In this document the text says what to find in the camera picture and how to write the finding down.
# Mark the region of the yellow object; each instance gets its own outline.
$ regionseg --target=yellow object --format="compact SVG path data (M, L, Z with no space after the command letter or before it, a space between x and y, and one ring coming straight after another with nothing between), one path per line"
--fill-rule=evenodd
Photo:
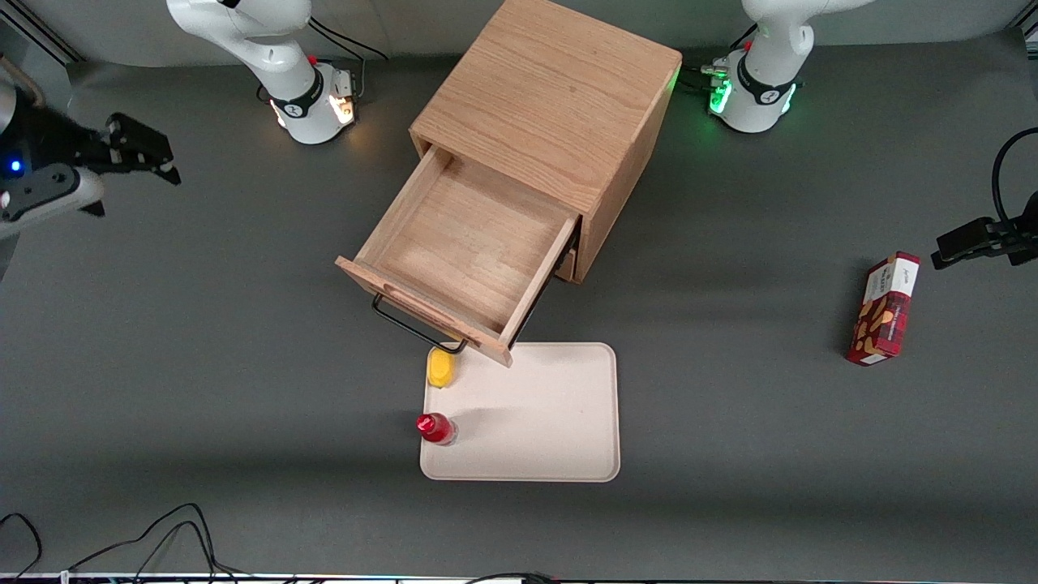
M429 354L429 385L442 388L454 380L454 356L442 350Z

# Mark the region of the white tray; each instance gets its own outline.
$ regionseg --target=white tray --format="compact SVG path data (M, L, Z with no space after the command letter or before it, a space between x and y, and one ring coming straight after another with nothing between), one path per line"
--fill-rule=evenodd
M421 441L434 480L606 482L620 472L617 356L602 343L516 343L504 368L456 356L446 388L426 382L427 414L458 426L449 446Z

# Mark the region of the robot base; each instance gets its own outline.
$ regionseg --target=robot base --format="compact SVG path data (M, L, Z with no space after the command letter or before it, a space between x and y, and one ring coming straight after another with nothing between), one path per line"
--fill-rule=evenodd
M319 144L334 138L343 128L356 119L353 81L349 71L339 71L327 63L313 65L324 78L325 95L315 103L305 117L282 115L271 103L277 122L300 143Z
M739 49L726 57L714 60L714 66L722 66L732 72L745 51ZM778 118L789 110L790 100L796 85L775 103L761 105L754 93L739 81L739 76L730 75L710 96L708 111L725 120L733 130L757 134L770 130Z

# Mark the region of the open drawer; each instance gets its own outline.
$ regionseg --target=open drawer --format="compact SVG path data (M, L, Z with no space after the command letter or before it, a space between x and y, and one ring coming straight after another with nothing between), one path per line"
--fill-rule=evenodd
M563 203L434 145L356 258L335 262L376 296L380 314L388 316L379 310L384 300L508 367L578 220Z

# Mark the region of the gray table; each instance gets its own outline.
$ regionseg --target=gray table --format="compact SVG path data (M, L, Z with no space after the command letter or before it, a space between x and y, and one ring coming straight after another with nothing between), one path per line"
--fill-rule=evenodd
M244 67L83 72L77 118L166 132L184 185L109 177L108 218L26 231L0 287L0 509L38 522L44 567L193 500L264 572L1038 577L1038 266L927 265L904 356L842 359L869 265L992 214L991 160L1038 121L1018 34L819 49L762 136L675 95L588 282L523 334L616 349L607 484L427 480L427 347L332 263L413 169L452 62L373 66L359 124L313 147ZM1015 211L1036 142L1007 161ZM185 537L158 568L201 565Z

